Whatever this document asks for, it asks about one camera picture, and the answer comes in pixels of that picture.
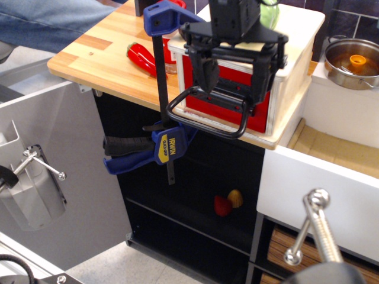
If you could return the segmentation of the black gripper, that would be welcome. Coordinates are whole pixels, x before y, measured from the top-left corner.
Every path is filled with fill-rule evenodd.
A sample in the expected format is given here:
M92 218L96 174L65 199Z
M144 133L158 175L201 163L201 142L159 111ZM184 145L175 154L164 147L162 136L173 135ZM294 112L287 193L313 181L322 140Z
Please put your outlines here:
M251 97L262 103L287 59L286 35L260 23L260 1L209 1L210 20L185 22L180 33L192 64L193 83L210 93L219 79L217 60L253 64Z

